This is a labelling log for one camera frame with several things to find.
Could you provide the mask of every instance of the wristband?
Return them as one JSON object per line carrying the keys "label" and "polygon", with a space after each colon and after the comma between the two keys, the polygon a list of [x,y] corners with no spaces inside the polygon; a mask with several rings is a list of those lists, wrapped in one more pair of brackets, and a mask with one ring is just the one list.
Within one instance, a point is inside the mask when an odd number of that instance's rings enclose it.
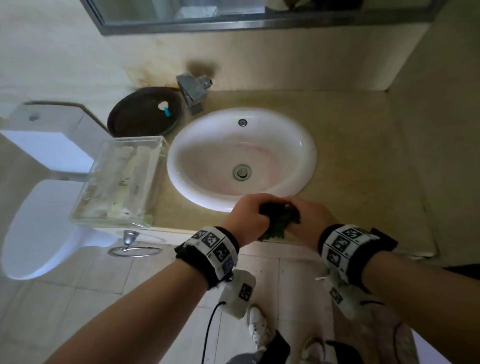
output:
{"label": "wristband", "polygon": [[343,281],[370,291],[361,281],[369,260],[380,251],[392,251],[397,241],[377,229],[368,232],[356,225],[329,226],[320,236],[318,252],[327,267],[339,272]]}
{"label": "wristband", "polygon": [[175,248],[177,259],[182,259],[205,276],[209,290],[233,269],[239,251],[235,237],[222,227],[203,228]]}

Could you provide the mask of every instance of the shoe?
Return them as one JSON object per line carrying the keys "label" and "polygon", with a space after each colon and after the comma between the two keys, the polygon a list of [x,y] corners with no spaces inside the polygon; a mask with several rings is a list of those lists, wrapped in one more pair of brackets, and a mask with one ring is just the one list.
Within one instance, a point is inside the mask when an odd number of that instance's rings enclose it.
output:
{"label": "shoe", "polygon": [[324,360],[324,343],[319,338],[308,338],[301,351],[300,364],[322,364]]}
{"label": "shoe", "polygon": [[249,307],[247,323],[248,331],[257,351],[266,350],[267,345],[270,343],[270,329],[268,328],[267,319],[257,306],[252,305]]}

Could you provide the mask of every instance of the beige countertop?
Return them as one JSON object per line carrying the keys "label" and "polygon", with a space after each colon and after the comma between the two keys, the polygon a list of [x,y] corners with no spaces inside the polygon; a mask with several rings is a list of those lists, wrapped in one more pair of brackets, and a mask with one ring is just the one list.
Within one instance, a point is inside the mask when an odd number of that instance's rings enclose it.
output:
{"label": "beige countertop", "polygon": [[[342,222],[389,234],[399,241],[401,252],[436,254],[421,185],[384,92],[208,92],[205,111],[187,116],[167,141],[171,144],[192,120],[233,107],[278,111],[310,132],[318,164],[298,196],[324,203]],[[196,231],[220,224],[225,216],[187,200],[165,173],[154,211],[156,228]]]}

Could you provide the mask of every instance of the sink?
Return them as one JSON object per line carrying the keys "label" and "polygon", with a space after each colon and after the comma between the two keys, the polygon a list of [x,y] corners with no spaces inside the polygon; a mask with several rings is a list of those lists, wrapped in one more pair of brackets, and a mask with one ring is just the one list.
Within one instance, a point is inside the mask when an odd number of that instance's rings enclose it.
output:
{"label": "sink", "polygon": [[307,130],[265,109],[224,109],[182,129],[168,153],[168,175],[190,201],[230,212],[245,194],[298,193],[312,177],[317,149]]}

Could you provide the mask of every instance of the toilet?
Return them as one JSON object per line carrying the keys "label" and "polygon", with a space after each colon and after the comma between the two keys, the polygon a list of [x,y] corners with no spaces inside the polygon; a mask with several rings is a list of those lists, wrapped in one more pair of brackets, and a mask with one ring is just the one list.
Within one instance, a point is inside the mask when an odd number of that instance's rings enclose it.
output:
{"label": "toilet", "polygon": [[[20,105],[0,133],[49,168],[52,176],[86,175],[103,142],[112,138],[81,108],[60,105]],[[118,240],[69,222],[82,186],[59,179],[35,185],[5,235],[0,263],[6,276],[33,279],[83,246],[107,247]]]}

